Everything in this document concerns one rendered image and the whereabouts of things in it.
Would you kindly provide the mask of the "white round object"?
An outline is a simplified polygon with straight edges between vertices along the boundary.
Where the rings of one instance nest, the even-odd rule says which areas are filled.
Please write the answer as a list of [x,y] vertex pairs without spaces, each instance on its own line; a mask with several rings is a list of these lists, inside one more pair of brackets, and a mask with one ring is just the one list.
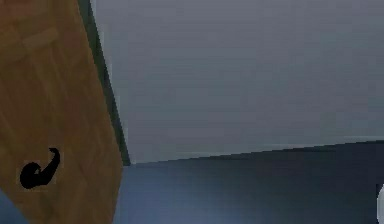
[[376,220],[377,224],[384,224],[384,184],[376,187]]

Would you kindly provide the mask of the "brown wooden room door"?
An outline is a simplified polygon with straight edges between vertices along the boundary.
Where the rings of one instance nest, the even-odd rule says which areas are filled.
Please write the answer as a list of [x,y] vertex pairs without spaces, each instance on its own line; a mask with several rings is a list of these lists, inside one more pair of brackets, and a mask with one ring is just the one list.
[[[0,191],[28,224],[112,224],[124,154],[91,0],[0,0]],[[25,189],[22,168],[49,184]]]

